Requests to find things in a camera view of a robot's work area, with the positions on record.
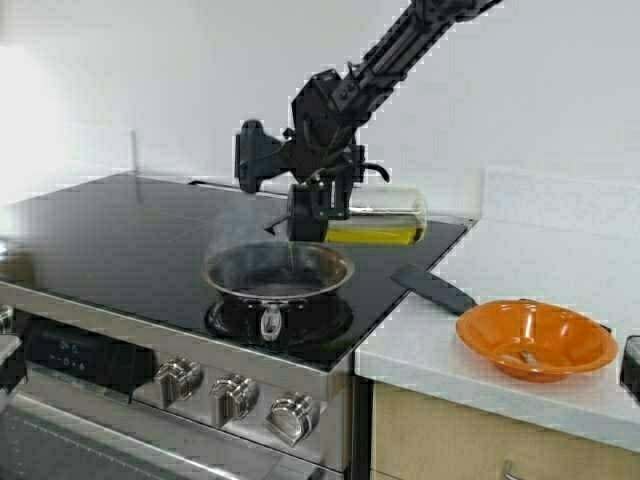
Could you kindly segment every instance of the black glass cooktop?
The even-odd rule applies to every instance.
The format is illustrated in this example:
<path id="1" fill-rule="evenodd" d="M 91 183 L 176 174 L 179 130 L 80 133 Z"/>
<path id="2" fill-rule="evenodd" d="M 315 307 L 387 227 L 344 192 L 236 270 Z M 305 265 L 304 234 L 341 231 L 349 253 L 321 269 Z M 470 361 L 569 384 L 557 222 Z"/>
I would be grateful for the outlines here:
<path id="1" fill-rule="evenodd" d="M 0 280 L 216 336 L 205 318 L 220 297 L 202 278 L 203 261 L 243 243 L 283 240 L 263 227 L 285 207 L 282 198 L 115 175 L 0 211 Z M 406 263 L 433 265 L 464 232 L 431 222 L 413 247 L 332 245 L 356 273 L 339 293 L 352 317 L 326 341 L 269 348 L 219 338 L 328 371 L 402 299 L 391 275 Z"/>

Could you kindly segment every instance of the oven door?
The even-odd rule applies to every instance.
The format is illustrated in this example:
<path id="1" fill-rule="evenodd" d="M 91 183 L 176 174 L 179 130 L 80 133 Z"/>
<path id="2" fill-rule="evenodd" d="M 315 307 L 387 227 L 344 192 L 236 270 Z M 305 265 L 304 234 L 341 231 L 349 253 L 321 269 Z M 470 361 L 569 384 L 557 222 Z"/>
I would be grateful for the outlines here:
<path id="1" fill-rule="evenodd" d="M 0 417 L 0 478 L 342 480 L 275 450 L 31 366 Z"/>

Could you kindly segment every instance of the wooden cabinet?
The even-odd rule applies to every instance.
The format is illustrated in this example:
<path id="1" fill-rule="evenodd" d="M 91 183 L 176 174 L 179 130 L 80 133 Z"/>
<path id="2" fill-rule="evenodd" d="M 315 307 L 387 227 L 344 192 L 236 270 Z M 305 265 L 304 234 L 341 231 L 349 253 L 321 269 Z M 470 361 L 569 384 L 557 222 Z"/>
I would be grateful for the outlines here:
<path id="1" fill-rule="evenodd" d="M 640 454 L 385 384 L 372 454 L 374 480 L 640 480 Z"/>

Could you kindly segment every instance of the digital display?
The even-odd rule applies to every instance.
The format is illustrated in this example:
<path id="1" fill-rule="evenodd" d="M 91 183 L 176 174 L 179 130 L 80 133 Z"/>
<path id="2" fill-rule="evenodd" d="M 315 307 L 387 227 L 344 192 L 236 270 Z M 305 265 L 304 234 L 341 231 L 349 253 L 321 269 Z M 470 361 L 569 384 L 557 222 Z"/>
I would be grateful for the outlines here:
<path id="1" fill-rule="evenodd" d="M 34 318 L 27 334 L 27 360 L 131 394 L 153 379 L 153 351 L 53 320 Z"/>

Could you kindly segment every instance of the oil bottle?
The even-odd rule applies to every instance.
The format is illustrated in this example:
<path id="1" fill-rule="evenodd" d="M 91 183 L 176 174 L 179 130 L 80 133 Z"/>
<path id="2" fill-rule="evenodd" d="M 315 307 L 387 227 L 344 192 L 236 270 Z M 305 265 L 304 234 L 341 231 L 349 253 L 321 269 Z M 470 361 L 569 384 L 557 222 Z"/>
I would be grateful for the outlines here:
<path id="1" fill-rule="evenodd" d="M 407 246 L 427 231 L 427 204 L 416 188 L 356 188 L 349 211 L 349 220 L 329 222 L 326 242 Z"/>

